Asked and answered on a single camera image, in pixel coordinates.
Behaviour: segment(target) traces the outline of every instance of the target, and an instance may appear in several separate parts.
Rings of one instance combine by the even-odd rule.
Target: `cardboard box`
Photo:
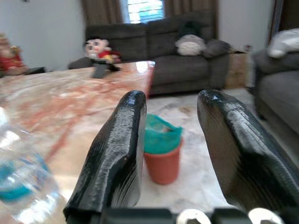
[[[236,51],[229,54],[229,70],[225,89],[244,88],[247,79],[246,52]]]

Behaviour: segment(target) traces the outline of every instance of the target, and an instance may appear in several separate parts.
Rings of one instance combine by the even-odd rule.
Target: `plastic water bottle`
[[[0,108],[0,200],[18,222],[45,223],[57,210],[59,189],[30,134],[9,124]]]

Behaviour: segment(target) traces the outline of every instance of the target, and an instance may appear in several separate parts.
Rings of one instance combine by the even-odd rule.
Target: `marble tabletop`
[[[121,97],[131,90],[149,93],[154,62],[119,64],[118,72],[90,78],[94,68],[0,79],[0,105],[14,124],[35,139],[61,194],[72,194],[90,144]]]

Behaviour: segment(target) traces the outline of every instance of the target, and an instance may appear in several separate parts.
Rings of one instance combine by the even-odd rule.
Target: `sofa cushion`
[[[148,22],[148,54],[149,59],[159,56],[176,54],[175,42],[179,39],[179,29],[188,21],[198,21],[203,24],[202,38],[214,38],[213,16],[210,10],[187,13]]]
[[[299,71],[266,76],[259,87],[260,98],[299,134]]]
[[[120,52],[123,61],[147,60],[146,25],[143,23],[88,26],[85,36],[107,39],[112,50]]]
[[[208,77],[208,62],[202,56],[162,56],[155,58],[153,85],[200,80]]]

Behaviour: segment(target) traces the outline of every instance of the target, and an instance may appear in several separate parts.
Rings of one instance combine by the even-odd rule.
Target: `window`
[[[147,23],[164,18],[163,0],[128,0],[128,19],[130,23]]]

